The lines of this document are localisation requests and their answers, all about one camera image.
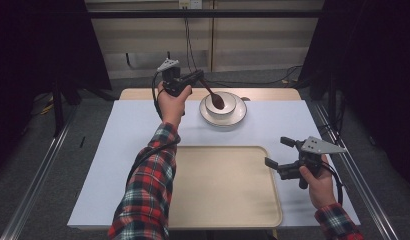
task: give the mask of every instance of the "shirt sleeve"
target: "shirt sleeve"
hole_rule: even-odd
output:
[[[129,176],[125,194],[108,231],[110,239],[169,238],[168,213],[177,151],[177,145],[172,143],[177,139],[177,129],[162,123],[148,146],[139,152],[136,161],[158,147],[171,144],[148,157]]]
[[[327,239],[364,239],[339,203],[318,209],[315,213],[315,219],[320,223]]]

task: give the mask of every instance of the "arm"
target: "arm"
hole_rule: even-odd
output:
[[[136,168],[118,205],[108,236],[111,239],[168,239],[168,213],[176,171],[175,154],[179,140],[178,125],[184,112],[184,102],[191,92],[188,86],[175,98],[162,92],[158,101],[162,111],[162,123],[148,146],[142,149],[135,161],[153,152]]]
[[[325,155],[322,155],[322,160],[328,163]],[[330,172],[322,169],[320,176],[315,178],[305,166],[300,167],[299,171],[309,184],[310,199],[317,209],[315,218],[320,223],[326,238],[364,239],[342,206],[336,202]]]

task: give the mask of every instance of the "gripper camera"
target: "gripper camera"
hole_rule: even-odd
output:
[[[306,166],[314,176],[318,176],[322,167],[328,168],[321,159],[322,154],[334,154],[346,152],[344,148],[325,142],[315,137],[309,137],[304,141],[281,137],[280,142],[289,147],[296,147],[299,158],[294,163],[279,165],[270,158],[265,158],[265,165],[276,170],[282,180],[299,178],[299,187],[307,189],[308,183],[299,172],[299,167]]]

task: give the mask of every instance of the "white plate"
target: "white plate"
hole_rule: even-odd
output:
[[[214,117],[212,113],[210,113],[210,110],[207,109],[206,107],[206,99],[211,98],[211,95],[206,96],[205,98],[202,99],[201,103],[199,104],[199,111],[201,112],[202,117],[211,125],[217,126],[217,127],[228,127],[228,126],[233,126],[240,121],[246,116],[246,104],[245,102],[240,99],[237,95],[234,95],[232,93],[227,93],[227,92],[216,92],[216,94],[230,94],[235,100],[236,100],[236,107],[234,108],[233,111],[227,114],[222,114],[220,116]]]

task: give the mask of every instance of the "gray floor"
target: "gray floor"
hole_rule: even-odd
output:
[[[247,81],[268,82],[282,78],[285,70],[242,71],[207,74],[210,81]],[[149,87],[150,78],[113,80],[113,91],[118,96],[128,87]],[[233,87],[285,87],[284,84],[239,84],[225,83]],[[319,122],[315,102],[308,96],[308,89],[299,90],[307,101],[316,125]],[[76,108],[65,141],[51,166],[46,181],[41,188],[34,207],[27,218],[19,239],[106,239],[105,231],[83,232],[66,226],[72,208],[77,200],[84,179],[93,160],[100,141],[112,102],[104,101],[89,92],[80,91],[82,103]],[[41,111],[45,100],[35,104],[33,113]],[[64,103],[68,116],[74,107]],[[19,206],[25,192],[35,176],[50,144],[54,132],[53,111],[46,115],[35,115],[30,121],[27,132],[14,153],[9,157],[0,172],[0,236]],[[372,193],[389,217],[398,239],[410,239],[410,188],[392,169],[389,159],[382,149],[369,141],[369,133],[349,106],[344,116],[342,139],[363,173]],[[348,186],[348,194],[362,223],[360,226],[366,239],[382,239],[372,215],[340,160],[334,159],[343,182]],[[279,239],[324,239],[318,227],[279,228]],[[172,239],[205,239],[201,231],[171,233]],[[265,239],[261,231],[222,231],[216,239]]]

